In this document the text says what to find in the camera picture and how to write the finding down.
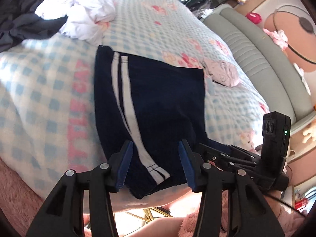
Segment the navy blue shorts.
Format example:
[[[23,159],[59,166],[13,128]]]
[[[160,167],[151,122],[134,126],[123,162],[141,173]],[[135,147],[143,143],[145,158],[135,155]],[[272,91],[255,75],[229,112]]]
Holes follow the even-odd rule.
[[[107,158],[125,141],[133,156],[125,185],[137,199],[185,183],[178,145],[206,143],[201,69],[99,46],[95,58],[96,128]]]

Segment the black clothes pile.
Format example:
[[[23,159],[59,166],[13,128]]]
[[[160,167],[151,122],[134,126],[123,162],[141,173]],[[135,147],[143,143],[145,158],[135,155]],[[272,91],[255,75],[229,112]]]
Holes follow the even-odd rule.
[[[54,36],[66,23],[66,16],[44,20],[35,14],[44,0],[1,0],[1,52],[23,40],[44,40]]]

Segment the grey padded headboard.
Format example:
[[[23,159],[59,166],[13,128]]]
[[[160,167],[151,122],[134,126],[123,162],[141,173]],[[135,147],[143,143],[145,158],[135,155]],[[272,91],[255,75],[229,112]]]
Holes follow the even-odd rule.
[[[291,134],[315,120],[315,110],[301,76],[262,29],[229,5],[220,5],[203,23],[228,45],[270,111],[291,118]]]

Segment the blue checkered bed cover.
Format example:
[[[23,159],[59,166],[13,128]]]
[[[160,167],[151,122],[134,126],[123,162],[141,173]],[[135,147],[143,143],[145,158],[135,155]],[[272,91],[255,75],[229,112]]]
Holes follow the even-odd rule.
[[[114,3],[104,45],[174,66],[202,67],[204,58],[232,63],[236,87],[206,80],[206,133],[245,149],[261,144],[269,107],[224,40],[178,0]],[[94,46],[60,34],[1,53],[1,159],[41,198],[67,169],[83,172],[104,160],[94,119],[95,55]]]

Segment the white bow plush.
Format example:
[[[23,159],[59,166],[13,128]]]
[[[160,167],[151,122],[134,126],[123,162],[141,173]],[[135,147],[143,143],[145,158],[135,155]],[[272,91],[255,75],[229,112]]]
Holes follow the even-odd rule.
[[[309,88],[308,83],[304,77],[304,70],[301,69],[296,63],[293,63],[293,66],[296,69],[296,71],[298,72],[300,79],[301,79],[301,81],[306,89],[306,92],[308,93],[308,95],[311,95],[310,88]]]

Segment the pink folded garment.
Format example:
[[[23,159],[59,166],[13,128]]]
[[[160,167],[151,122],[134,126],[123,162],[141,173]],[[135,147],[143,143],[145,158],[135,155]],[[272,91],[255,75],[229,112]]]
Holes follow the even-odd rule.
[[[237,86],[240,82],[237,68],[230,62],[225,60],[214,61],[204,58],[201,65],[213,82],[229,88]]]

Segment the pink plush toy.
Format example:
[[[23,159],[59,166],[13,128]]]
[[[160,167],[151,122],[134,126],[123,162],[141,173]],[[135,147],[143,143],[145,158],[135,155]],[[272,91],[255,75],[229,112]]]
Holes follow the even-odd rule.
[[[286,36],[285,32],[283,30],[279,31],[269,31],[266,28],[262,29],[274,42],[274,44],[278,45],[282,51],[287,49],[288,47],[288,37]]]

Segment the red plush toy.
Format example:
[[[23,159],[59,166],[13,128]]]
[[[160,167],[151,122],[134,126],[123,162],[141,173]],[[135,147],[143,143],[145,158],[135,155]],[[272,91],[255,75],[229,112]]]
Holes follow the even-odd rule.
[[[256,25],[262,22],[261,15],[258,13],[255,13],[255,12],[249,12],[246,15],[246,18],[248,18],[248,20],[250,20],[252,23],[254,23]]]

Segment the white garment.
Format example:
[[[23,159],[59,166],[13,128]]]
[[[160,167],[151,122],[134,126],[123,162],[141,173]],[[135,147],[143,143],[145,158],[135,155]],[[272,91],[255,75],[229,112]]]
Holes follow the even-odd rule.
[[[44,0],[35,14],[44,20],[66,17],[60,34],[99,46],[105,33],[102,25],[115,19],[116,9],[113,0]]]

